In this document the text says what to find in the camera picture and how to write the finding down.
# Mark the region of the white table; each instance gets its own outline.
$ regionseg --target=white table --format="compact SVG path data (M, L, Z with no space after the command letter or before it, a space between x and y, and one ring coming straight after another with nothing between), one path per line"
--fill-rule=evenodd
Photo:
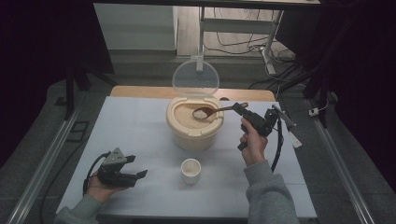
M136 156L133 163L122 168L122 173L136 174L146 169L148 173L137 181L134 188L114 194L100 214L247 217L245 192L248 181L243 172L246 165L236 148L242 135L240 116L226 111L215 145L204 152L191 153L178 148L173 142L172 131L165 120L169 102L169 99L107 97L58 211L64 206L75 206L82 198L82 183L93 161L102 153L120 147L125 156ZM226 106L234 102L222 103ZM272 104L249 102L248 109L263 116ZM283 135L284 145L275 173L283 175L297 216L316 217L284 123ZM265 156L271 164L276 152L276 131L268 138ZM186 185L180 178L180 165L187 158L195 158L202 164L201 179L193 186Z

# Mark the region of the gray floor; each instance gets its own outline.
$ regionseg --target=gray floor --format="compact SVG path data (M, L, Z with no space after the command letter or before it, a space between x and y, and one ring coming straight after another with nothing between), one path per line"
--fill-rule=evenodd
M158 51L110 51L115 68L115 75L109 75L121 85L171 86L172 75L176 68L194 52L176 56L174 52ZM263 69L262 58L251 56L207 55L210 62L219 72L220 87L228 89L247 89L256 81L268 80ZM288 65L276 64L276 71L282 72ZM85 135L70 133L69 140L89 137L101 106L111 92L111 87L103 80L89 75L92 87L78 115L77 122L87 121ZM270 82L254 86L253 89L266 89ZM307 101L302 96L304 85L291 88L276 96L281 107L297 123L292 131L303 143L296 148L296 154L303 170L317 220L311 223L361 223L351 203L343 183L338 176L329 153L321 140L315 126L315 119L308 116ZM76 91L78 99L84 92ZM65 97L64 81L52 85L48 90L48 99L40 115L24 136L14 154L0 170L0 223L6 223L26 185L42 160L54 134L64 119L65 108L57 105L60 97ZM316 106L315 100L309 104ZM364 200L367 202L376 223L396 223L396 196L375 165L347 128L333 111L335 102L327 107L329 132L338 150L342 154L349 172L352 174ZM79 142L68 141L55 162L49 177L40 191L35 204L30 210L25 223L40 223L39 207L49 183L62 169L46 196L43 217L45 223L51 223L61 201L68 182L78 164L84 146ZM67 158L71 160L63 167ZM98 217L101 223L246 223L245 220L173 220L173 219L137 219L119 217Z

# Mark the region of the wooden spoon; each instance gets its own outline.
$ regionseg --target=wooden spoon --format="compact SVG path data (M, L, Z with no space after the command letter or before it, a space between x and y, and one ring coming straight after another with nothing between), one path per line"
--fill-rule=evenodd
M241 106L248 107L248 103L242 103ZM219 108L219 109L213 109L210 107L200 107L200 108L194 110L192 112L192 115L196 119L207 119L216 112L223 111L223 110L232 110L232 109L233 109L232 106L226 106L226 107Z

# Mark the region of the clear plastic lid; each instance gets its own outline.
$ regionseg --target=clear plastic lid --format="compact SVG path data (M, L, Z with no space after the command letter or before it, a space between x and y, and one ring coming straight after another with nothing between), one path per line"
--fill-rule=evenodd
M187 61L175 71L172 85L181 95L213 95L219 88L219 74L204 61Z

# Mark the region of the wall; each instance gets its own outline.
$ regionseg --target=wall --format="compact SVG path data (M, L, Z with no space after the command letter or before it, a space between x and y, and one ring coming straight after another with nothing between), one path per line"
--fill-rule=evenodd
M108 49L177 47L177 7L94 4Z

